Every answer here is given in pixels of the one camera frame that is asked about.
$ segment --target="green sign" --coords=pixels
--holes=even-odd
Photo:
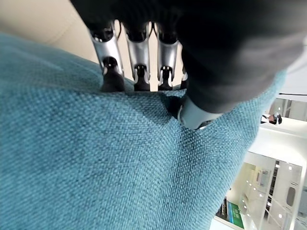
[[[228,201],[228,218],[229,222],[244,228],[238,205]]]

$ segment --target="robotic hand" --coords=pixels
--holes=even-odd
[[[302,52],[307,1],[71,0],[90,31],[105,81],[123,91],[114,20],[125,27],[136,91],[150,90],[149,22],[157,23],[159,90],[172,90],[177,45],[187,88],[177,118],[206,127],[266,90]]]

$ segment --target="teal fabric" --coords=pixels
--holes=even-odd
[[[172,92],[100,92],[99,66],[0,36],[0,229],[206,230],[284,74],[204,130]]]

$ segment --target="woven fabric texture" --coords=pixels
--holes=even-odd
[[[99,66],[0,35],[0,229],[206,230],[284,74],[203,130],[172,92],[102,93]]]

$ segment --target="black object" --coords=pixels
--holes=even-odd
[[[152,21],[175,28],[189,76],[187,95],[200,109],[214,114],[266,90],[276,72],[299,57],[307,34],[306,0],[71,2],[91,31],[99,32],[114,19],[124,25]],[[134,39],[142,38],[139,33]]]

